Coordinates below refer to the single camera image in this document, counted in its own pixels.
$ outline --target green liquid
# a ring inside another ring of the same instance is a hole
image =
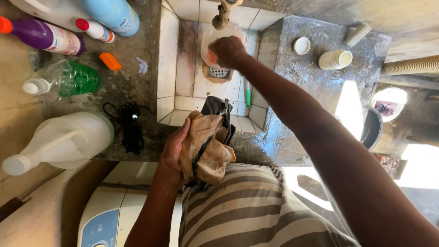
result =
[[[91,93],[101,85],[101,77],[94,69],[68,60],[63,68],[59,95],[63,98]]]

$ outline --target blue bottle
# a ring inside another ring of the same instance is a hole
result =
[[[91,17],[122,36],[139,29],[139,17],[125,0],[82,0]]]

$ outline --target striped shirt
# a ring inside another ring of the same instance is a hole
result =
[[[183,189],[179,244],[360,246],[300,202],[282,168],[231,163],[217,185]]]

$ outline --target washing machine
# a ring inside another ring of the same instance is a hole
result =
[[[148,196],[158,163],[120,162],[93,192],[82,214],[78,247],[123,247]],[[169,246],[178,246],[181,194],[172,215]]]

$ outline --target blue control panel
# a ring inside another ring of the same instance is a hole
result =
[[[118,220],[119,209],[94,217],[84,227],[81,247],[115,247]]]

